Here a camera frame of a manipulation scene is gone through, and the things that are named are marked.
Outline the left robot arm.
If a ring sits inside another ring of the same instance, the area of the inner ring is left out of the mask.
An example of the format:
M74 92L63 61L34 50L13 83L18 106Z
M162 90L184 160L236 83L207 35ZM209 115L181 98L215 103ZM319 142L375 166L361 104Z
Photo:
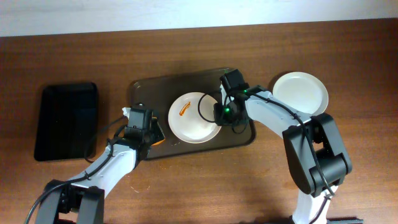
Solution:
M50 181L30 209L26 223L38 210L36 223L71 223L61 213L76 212L76 223L103 223L104 200L116 184L146 159L150 147L165 139L156 117L142 129L122 125L106 140L104 153L73 178Z

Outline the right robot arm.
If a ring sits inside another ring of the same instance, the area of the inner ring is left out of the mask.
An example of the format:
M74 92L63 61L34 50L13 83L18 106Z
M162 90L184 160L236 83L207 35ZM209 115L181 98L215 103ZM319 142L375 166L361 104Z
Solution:
M353 168L334 119L295 111L259 87L220 93L216 124L258 121L283 139L289 172L299 189L289 223L330 223L326 214L331 200Z

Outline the green orange sponge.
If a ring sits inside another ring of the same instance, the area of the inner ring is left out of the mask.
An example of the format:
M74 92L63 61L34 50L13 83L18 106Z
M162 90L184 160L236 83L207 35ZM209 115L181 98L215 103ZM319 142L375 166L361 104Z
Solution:
M161 140L161 141L158 141L158 142L155 142L155 143L153 143L151 146L157 146L157 145L163 143L164 141L165 141L165 139L163 139L163 140Z

